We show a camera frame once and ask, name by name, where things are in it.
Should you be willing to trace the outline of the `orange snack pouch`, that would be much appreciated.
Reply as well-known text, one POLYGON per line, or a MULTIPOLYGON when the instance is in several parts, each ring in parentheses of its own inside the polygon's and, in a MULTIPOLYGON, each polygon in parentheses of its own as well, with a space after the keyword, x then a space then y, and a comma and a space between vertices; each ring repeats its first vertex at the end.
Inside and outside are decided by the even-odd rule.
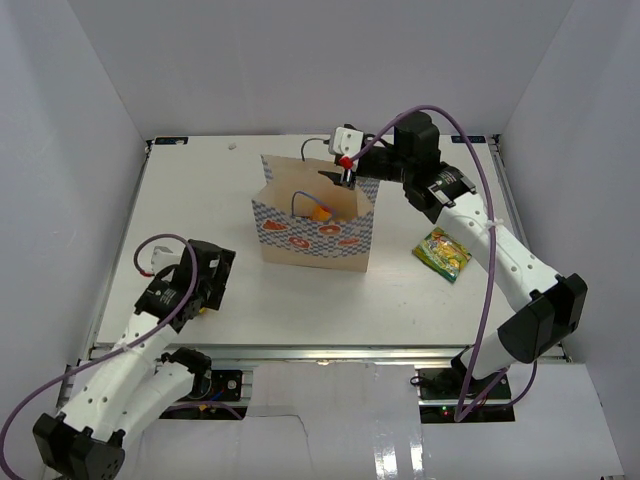
POLYGON ((328 222, 333 218, 332 210, 323 204, 317 203, 310 214, 310 219, 316 222, 328 222))

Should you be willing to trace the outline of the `green candy bag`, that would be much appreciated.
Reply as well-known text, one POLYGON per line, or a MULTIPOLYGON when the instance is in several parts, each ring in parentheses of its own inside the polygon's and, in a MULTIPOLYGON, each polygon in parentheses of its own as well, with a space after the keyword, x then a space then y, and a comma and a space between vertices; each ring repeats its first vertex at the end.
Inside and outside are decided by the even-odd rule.
POLYGON ((455 283, 472 259, 471 253, 443 229, 434 228, 412 250, 424 265, 455 283))

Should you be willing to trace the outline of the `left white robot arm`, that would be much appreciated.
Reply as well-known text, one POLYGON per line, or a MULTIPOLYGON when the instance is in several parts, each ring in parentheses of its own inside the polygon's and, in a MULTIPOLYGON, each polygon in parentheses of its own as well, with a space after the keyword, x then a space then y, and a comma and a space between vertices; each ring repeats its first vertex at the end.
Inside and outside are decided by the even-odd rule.
POLYGON ((113 479, 127 448, 175 402, 195 407, 206 400, 211 359, 186 347, 166 349, 189 321, 220 308, 235 257, 187 240, 181 255, 149 271, 120 340, 97 359, 79 393, 36 421, 33 435, 47 467, 67 479, 113 479))

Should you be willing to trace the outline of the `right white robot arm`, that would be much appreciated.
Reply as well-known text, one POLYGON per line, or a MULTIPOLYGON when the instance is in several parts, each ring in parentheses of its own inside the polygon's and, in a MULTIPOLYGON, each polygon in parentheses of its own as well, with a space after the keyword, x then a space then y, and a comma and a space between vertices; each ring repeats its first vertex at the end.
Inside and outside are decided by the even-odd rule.
POLYGON ((531 364, 578 327, 588 287, 577 274, 563 276, 539 260, 495 216, 488 193, 441 158, 440 132, 428 113, 403 113, 388 130, 366 135, 345 124, 328 140, 340 172, 330 174, 341 187, 360 179, 396 182, 405 198, 429 221, 453 236, 482 265, 490 286, 505 295, 513 314, 494 333, 451 362, 453 390, 472 399, 511 364, 531 364))

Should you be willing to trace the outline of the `checkered paper bag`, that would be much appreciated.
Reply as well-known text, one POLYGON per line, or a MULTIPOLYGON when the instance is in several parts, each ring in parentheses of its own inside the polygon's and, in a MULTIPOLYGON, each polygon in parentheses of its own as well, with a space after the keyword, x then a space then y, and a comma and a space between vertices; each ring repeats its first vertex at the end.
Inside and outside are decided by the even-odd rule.
POLYGON ((373 239, 379 182, 335 186, 319 170, 340 172, 329 161, 263 154, 266 185, 252 198, 262 258, 268 263, 364 273, 373 239), (328 206, 328 222, 310 219, 314 206, 328 206))

